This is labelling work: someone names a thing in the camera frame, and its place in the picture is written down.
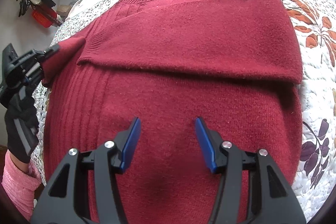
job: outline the bed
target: bed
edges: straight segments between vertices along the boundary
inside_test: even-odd
[[[69,38],[112,7],[118,0],[79,0],[52,44]],[[303,62],[297,89],[302,108],[302,150],[292,185],[311,220],[336,184],[336,0],[282,0],[294,26]],[[51,90],[38,86],[39,145],[32,157],[43,183],[43,133]]]

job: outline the pink sleeve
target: pink sleeve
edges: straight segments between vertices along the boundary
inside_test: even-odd
[[[29,220],[33,214],[34,192],[41,184],[41,176],[32,162],[29,163],[29,173],[20,171],[12,162],[7,151],[5,168],[3,170],[2,187],[20,213]]]

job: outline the black glove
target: black glove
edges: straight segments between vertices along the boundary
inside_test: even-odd
[[[21,162],[29,163],[30,155],[38,144],[38,120],[33,90],[23,87],[9,102],[5,114],[8,149]]]

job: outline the metal screw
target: metal screw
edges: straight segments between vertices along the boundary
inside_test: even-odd
[[[231,148],[232,147],[232,143],[228,142],[228,141],[225,141],[225,142],[222,142],[222,146],[224,148]]]
[[[114,142],[113,141],[107,141],[106,143],[104,143],[104,146],[106,148],[112,148],[114,146]]]
[[[267,152],[267,150],[266,149],[260,149],[259,150],[259,154],[261,155],[261,156],[264,156],[264,157],[266,157],[267,155],[268,155],[268,152]]]
[[[71,148],[70,150],[69,150],[69,155],[70,156],[74,156],[74,155],[76,155],[78,153],[78,150],[76,149],[76,148]]]

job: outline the leaf pattern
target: leaf pattern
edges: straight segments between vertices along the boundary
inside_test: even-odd
[[[330,29],[332,27],[329,17],[322,17],[323,27]]]
[[[300,31],[300,32],[304,32],[304,33],[306,33],[306,32],[308,33],[308,32],[312,31],[312,29],[309,29],[309,28],[307,28],[305,26],[295,26],[294,30],[297,30],[297,31]]]
[[[317,153],[313,153],[310,155],[309,159],[304,164],[303,169],[306,171],[306,176],[309,175],[311,171],[315,168],[317,164],[317,160],[319,158],[319,155]]]
[[[331,30],[328,30],[327,32],[332,39],[336,40],[336,32]]]
[[[329,139],[325,138],[329,129],[329,123],[326,119],[323,119],[321,121],[318,134],[315,134],[306,122],[303,122],[303,124],[316,139],[316,144],[311,141],[307,141],[302,145],[300,156],[300,160],[305,161],[303,170],[306,172],[306,176],[308,177],[308,175],[314,170],[310,178],[310,188],[312,189],[319,183],[324,174],[324,170],[327,168],[329,163],[329,156],[327,157],[329,153]]]
[[[298,8],[289,9],[286,8],[288,15],[291,18],[295,18],[299,21],[306,23],[307,25],[311,25],[312,28],[308,28],[306,26],[297,25],[294,27],[295,30],[302,33],[311,33],[306,37],[306,47],[315,48],[317,47],[318,38],[320,37],[320,46],[322,47],[322,42],[324,42],[325,46],[328,49],[330,62],[333,67],[336,64],[336,32],[332,31],[332,23],[327,16],[322,16],[320,18],[320,14],[317,9],[309,6],[308,3],[302,0],[290,0],[295,3]]]
[[[315,152],[316,144],[313,142],[305,142],[301,148],[301,161],[306,161],[310,158],[310,156]]]
[[[333,91],[333,97],[334,97],[334,116],[336,117],[336,90],[335,89],[332,89]]]
[[[316,34],[312,33],[306,38],[306,47],[314,48],[318,45]]]
[[[308,25],[313,24],[313,22],[308,17],[306,17],[305,15],[302,15],[302,13],[299,12],[299,11],[289,10],[289,11],[287,11],[287,13],[290,17],[296,18],[297,20],[300,20],[300,21],[303,21],[304,23],[306,23]]]

